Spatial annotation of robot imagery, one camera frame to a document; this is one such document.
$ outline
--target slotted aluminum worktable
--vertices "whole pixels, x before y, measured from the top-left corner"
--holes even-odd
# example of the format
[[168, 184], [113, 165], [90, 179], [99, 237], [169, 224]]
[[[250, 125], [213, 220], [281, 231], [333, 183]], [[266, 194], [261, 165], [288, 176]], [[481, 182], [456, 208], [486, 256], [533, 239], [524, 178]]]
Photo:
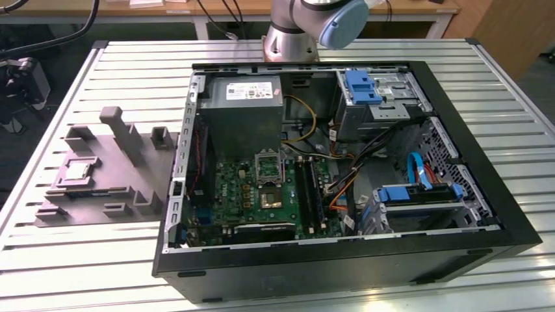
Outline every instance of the slotted aluminum worktable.
[[97, 119], [117, 105], [141, 132], [180, 130], [190, 65], [258, 62], [260, 41], [110, 42], [87, 55], [47, 131], [0, 212], [0, 311], [502, 311], [555, 306], [555, 132], [480, 46], [464, 40], [361, 40], [326, 60], [424, 60], [544, 243], [446, 284], [336, 292], [194, 307], [150, 276], [158, 222], [31, 226], [67, 149], [69, 125], [107, 132]]

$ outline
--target floor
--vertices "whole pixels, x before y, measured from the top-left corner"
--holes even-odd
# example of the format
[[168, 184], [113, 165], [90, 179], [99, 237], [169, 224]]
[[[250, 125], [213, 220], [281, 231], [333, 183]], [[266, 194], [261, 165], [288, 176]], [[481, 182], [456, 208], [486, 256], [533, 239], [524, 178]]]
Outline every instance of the floor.
[[[7, 198], [9, 190], [13, 188], [25, 168], [27, 159], [47, 127], [49, 120], [55, 113], [57, 106], [62, 101], [65, 91], [73, 82], [73, 77], [82, 64], [91, 43], [95, 40], [194, 39], [192, 26], [185, 23], [172, 24], [170, 27], [168, 24], [150, 24], [149, 27], [141, 27], [139, 32], [135, 29], [137, 27], [133, 24], [94, 25], [85, 38], [62, 46], [57, 56], [42, 61], [51, 85], [46, 107], [41, 112], [43, 121], [37, 120], [27, 111], [21, 110], [15, 113], [15, 117], [27, 127], [26, 132], [15, 136], [0, 128], [0, 207]], [[249, 25], [249, 37], [260, 38], [264, 29], [266, 29], [266, 25], [254, 27]], [[213, 28], [209, 28], [209, 32], [212, 38], [217, 38], [218, 34]], [[549, 64], [545, 57], [538, 57], [517, 84], [550, 122], [555, 122], [555, 88], [552, 87], [555, 85], [555, 64]]]

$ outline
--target motherboard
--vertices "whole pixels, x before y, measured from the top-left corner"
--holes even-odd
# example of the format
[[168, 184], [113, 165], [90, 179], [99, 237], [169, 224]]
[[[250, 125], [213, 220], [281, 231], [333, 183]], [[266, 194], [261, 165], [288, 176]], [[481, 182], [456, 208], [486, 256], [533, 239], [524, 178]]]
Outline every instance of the motherboard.
[[[293, 239], [341, 235], [338, 219], [324, 216], [322, 209], [318, 212], [309, 211], [302, 205], [308, 196], [302, 194], [305, 181], [298, 182], [298, 168], [302, 165], [309, 165], [313, 169], [316, 188], [312, 189], [317, 192], [316, 197], [321, 198], [322, 188], [330, 180], [324, 159], [310, 159], [308, 162], [293, 159], [280, 161], [276, 158], [272, 161], [264, 157], [258, 162], [224, 161], [216, 164], [214, 204], [210, 209], [197, 211], [198, 223], [212, 229], [202, 231], [206, 246], [221, 244], [221, 235], [230, 234], [234, 227], [254, 224], [293, 227]], [[260, 176], [269, 177], [276, 174], [281, 175], [278, 183], [258, 184]], [[317, 226], [313, 226], [313, 220], [318, 220]]]

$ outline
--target warning label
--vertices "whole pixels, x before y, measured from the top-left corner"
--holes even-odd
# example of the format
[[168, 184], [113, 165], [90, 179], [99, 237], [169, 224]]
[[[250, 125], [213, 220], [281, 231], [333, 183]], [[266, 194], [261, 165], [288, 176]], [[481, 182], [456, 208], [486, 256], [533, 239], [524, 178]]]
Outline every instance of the warning label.
[[270, 83], [229, 83], [225, 99], [270, 99], [273, 92]]

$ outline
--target green circuit board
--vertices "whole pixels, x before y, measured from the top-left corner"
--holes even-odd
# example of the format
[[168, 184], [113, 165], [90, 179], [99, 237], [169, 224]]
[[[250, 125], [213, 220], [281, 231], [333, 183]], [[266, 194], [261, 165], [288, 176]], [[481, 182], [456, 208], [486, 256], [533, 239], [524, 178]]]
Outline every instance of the green circuit board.
[[[212, 209], [213, 225], [233, 226], [237, 224], [292, 223], [296, 225], [298, 239], [340, 236], [338, 220], [328, 220], [324, 231], [305, 234], [301, 226], [293, 161], [285, 160], [281, 167], [284, 175], [278, 186], [256, 185], [254, 161], [218, 162], [216, 168], [216, 203]], [[272, 171], [272, 164], [260, 164], [265, 172]], [[314, 162], [318, 183], [329, 181], [325, 161]], [[264, 208], [274, 203], [280, 207]]]

